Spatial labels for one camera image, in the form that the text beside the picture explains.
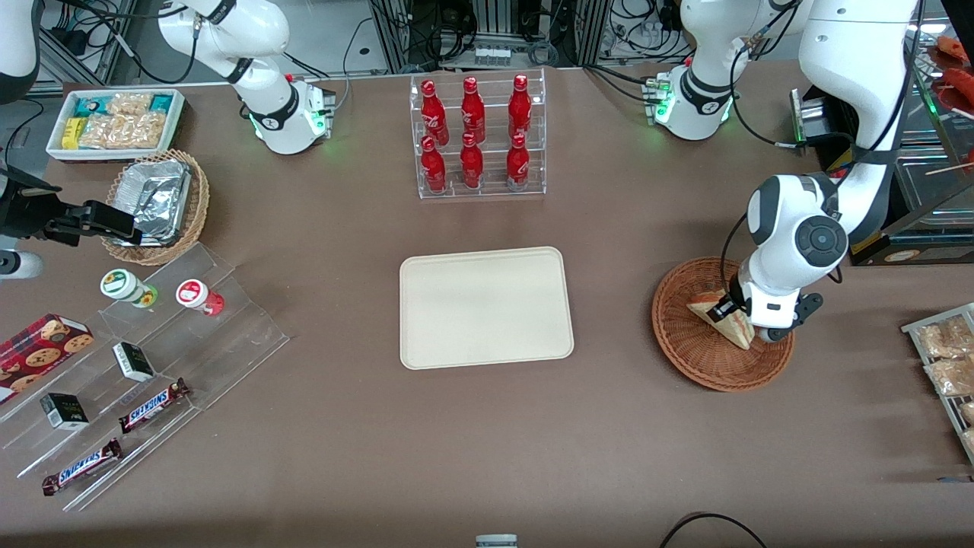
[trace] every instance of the aluminum foil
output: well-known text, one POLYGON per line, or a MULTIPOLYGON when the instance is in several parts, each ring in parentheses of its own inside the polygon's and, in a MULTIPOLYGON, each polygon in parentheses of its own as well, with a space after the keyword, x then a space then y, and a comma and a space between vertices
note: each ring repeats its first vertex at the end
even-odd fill
POLYGON ((179 239, 192 177, 192 169, 178 160, 134 164, 122 173, 112 207, 135 217, 142 247, 171 246, 179 239))

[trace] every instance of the coca-cola bottle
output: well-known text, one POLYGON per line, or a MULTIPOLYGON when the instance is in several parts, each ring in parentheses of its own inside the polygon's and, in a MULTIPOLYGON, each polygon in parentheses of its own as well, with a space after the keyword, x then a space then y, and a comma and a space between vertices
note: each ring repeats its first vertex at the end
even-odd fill
POLYGON ((464 134, 464 149, 460 152, 460 164, 464 167, 464 184, 476 190, 484 178, 484 155, 477 146, 473 132, 464 134))
POLYGON ((443 155, 436 150, 436 141, 431 136, 423 136, 420 144, 423 146, 420 163, 423 165, 427 186, 433 194, 442 194, 446 192, 446 164, 443 162, 443 155))
POLYGON ((450 131, 446 129, 446 109, 436 96, 436 85, 432 80, 424 80, 420 89, 423 91, 423 125, 427 135, 436 139, 437 145, 445 146, 450 142, 450 131))
POLYGON ((528 135, 531 129, 531 96, 528 95, 528 77, 514 76, 514 93, 507 104, 507 133, 514 138, 518 133, 528 135))
POLYGON ((524 134, 514 134, 510 138, 510 150, 507 152, 507 188, 511 192, 520 192, 528 186, 528 162, 531 160, 524 148, 524 134))
POLYGON ((477 91, 477 79, 464 78, 464 102, 460 105, 464 116, 464 131, 473 133, 477 142, 487 138, 487 117, 484 114, 484 99, 477 91))

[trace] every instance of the clear acrylic shelf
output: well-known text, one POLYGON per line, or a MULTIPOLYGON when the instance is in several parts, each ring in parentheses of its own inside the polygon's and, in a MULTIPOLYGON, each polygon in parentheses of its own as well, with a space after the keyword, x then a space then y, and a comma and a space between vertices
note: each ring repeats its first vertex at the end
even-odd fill
POLYGON ((160 268, 145 281, 159 290, 149 309, 114 302, 88 321, 97 337, 88 353, 30 394, 0 423, 4 453, 18 477, 37 486, 118 438, 124 458, 98 468, 51 497, 63 510, 81 510, 110 488, 162 442, 212 406, 288 341, 274 320, 257 306, 230 275, 230 267, 202 244, 160 268), (189 278, 206 282, 226 304, 217 316, 205 316, 175 301, 178 284, 189 278), (137 344, 156 372, 148 382, 122 375, 112 346, 137 344), (192 393, 178 399, 150 421, 123 435, 118 419, 182 377, 192 393), (90 424, 76 431, 55 430, 45 417, 40 396, 63 392, 78 397, 90 424))
POLYGON ((547 124, 544 71, 541 69, 498 70, 476 73, 477 89, 484 99, 487 115, 486 139, 480 143, 480 150, 484 156, 484 180, 477 190, 471 190, 464 184, 460 164, 464 134, 463 119, 460 114, 460 106, 464 100, 464 76, 466 75, 425 74, 413 76, 410 80, 409 114, 412 121, 413 155, 416 157, 416 180, 420 198, 518 197, 545 194, 547 124), (531 130, 526 136, 525 143, 531 161, 528 164, 527 187, 520 192, 512 192, 507 188, 507 151, 510 150, 510 136, 507 133, 507 102, 510 101, 516 74, 527 75, 528 95, 531 96, 531 130), (430 192, 420 162, 423 153, 420 139, 426 134, 426 127, 423 125, 423 95, 419 92, 419 86, 427 79, 432 79, 436 83, 436 94, 446 108, 446 127, 450 132, 450 141, 446 146, 439 148, 446 162, 446 192, 443 194, 430 192))

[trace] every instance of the beige tray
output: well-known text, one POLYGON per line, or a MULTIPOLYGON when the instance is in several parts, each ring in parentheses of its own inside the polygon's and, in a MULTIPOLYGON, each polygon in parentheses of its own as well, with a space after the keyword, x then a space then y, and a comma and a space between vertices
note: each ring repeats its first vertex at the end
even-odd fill
POLYGON ((399 268, 399 358, 411 370, 560 360, 574 348, 554 248, 414 256, 399 268))

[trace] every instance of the red food item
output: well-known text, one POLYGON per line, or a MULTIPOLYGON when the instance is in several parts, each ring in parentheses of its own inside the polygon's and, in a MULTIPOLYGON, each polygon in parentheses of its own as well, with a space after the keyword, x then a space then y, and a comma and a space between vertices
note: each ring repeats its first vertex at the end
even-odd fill
POLYGON ((528 77, 524 74, 514 76, 514 93, 507 104, 507 133, 511 138, 517 134, 528 135, 531 129, 531 96, 528 95, 528 77))
POLYGON ((944 36, 941 34, 937 37, 937 49, 954 59, 958 59, 963 62, 970 62, 970 59, 967 57, 967 52, 964 51, 963 44, 961 44, 956 38, 951 38, 950 36, 944 36))
POLYGON ((959 68, 948 68, 944 72, 944 82, 948 86, 954 86, 967 102, 974 105, 974 76, 959 68))
POLYGON ((520 192, 528 185, 528 162, 531 157, 524 148, 524 134, 517 134, 510 140, 507 152, 507 188, 520 192))
POLYGON ((477 79, 472 76, 464 78, 464 102, 460 111, 464 117, 464 131, 472 132, 477 142, 483 142, 487 138, 487 116, 484 99, 477 91, 477 79))
POLYGON ((477 146, 473 132, 464 134, 464 149, 460 152, 460 163, 464 167, 464 184, 476 190, 484 175, 484 155, 477 146))
POLYGON ((432 80, 424 80, 420 85, 423 91, 423 124, 427 135, 436 139, 439 146, 446 146, 450 142, 450 131, 446 128, 446 109, 443 101, 436 96, 436 85, 432 80))
POLYGON ((423 175, 433 194, 442 194, 446 191, 446 164, 443 162, 443 155, 436 150, 436 143, 431 136, 423 136, 421 141, 423 155, 420 156, 420 163, 423 165, 423 175))

